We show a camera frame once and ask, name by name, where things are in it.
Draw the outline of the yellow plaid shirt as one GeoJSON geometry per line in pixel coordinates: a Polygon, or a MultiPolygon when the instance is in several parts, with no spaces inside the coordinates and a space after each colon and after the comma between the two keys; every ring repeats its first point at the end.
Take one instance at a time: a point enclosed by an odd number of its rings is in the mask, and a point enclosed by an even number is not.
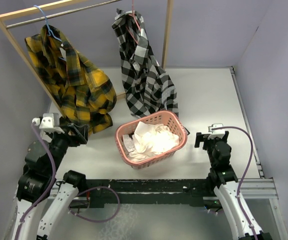
{"type": "Polygon", "coordinates": [[[50,89],[65,118],[76,125],[88,125],[90,134],[113,125],[110,112],[117,94],[109,77],[73,47],[68,38],[50,25],[62,40],[66,61],[61,60],[61,42],[48,35],[46,25],[40,33],[25,38],[31,62],[42,82],[50,89]]]}

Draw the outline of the pink wire hanger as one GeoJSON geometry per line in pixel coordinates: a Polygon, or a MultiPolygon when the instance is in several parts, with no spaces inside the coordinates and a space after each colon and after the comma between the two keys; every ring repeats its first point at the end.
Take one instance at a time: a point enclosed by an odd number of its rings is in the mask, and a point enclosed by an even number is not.
{"type": "MultiPolygon", "coordinates": [[[[138,28],[138,33],[139,33],[139,37],[141,37],[141,27],[139,25],[139,22],[137,21],[137,18],[135,16],[135,9],[134,9],[134,0],[132,0],[132,3],[131,3],[131,13],[129,14],[129,16],[131,16],[133,19],[134,19],[134,22],[138,28]]],[[[138,39],[134,36],[134,34],[130,31],[129,27],[126,26],[126,30],[128,32],[128,34],[133,38],[133,41],[138,44],[138,39]]]]}

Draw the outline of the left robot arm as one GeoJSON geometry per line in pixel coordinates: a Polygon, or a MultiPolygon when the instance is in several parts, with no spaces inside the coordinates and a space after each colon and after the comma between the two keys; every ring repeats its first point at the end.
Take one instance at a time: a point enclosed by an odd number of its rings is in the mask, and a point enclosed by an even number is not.
{"type": "Polygon", "coordinates": [[[44,210],[67,149],[84,145],[88,140],[87,125],[69,123],[61,126],[61,129],[62,132],[48,134],[51,142],[39,138],[29,145],[23,175],[18,180],[17,216],[12,239],[52,239],[72,200],[86,192],[86,176],[70,170],[64,174],[48,210],[44,210]]]}

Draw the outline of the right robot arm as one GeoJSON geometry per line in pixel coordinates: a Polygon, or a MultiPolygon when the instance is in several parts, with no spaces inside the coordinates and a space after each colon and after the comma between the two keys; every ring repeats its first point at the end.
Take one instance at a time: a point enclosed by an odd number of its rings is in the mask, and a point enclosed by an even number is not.
{"type": "Polygon", "coordinates": [[[257,223],[241,193],[242,181],[230,164],[232,148],[227,143],[228,135],[228,131],[196,133],[195,148],[203,143],[211,164],[206,190],[219,199],[234,240],[271,240],[271,234],[257,223]]]}

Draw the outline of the black white checkered shirt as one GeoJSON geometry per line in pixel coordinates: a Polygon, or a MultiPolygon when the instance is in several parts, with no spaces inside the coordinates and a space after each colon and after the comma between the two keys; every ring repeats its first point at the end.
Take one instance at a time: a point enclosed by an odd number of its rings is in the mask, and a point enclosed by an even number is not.
{"type": "Polygon", "coordinates": [[[168,110],[179,114],[177,92],[168,73],[157,62],[150,46],[143,16],[135,11],[141,27],[141,37],[131,11],[116,10],[112,24],[121,58],[121,77],[127,106],[131,115],[142,118],[168,110]],[[126,26],[138,39],[138,44],[128,34],[126,26]]]}

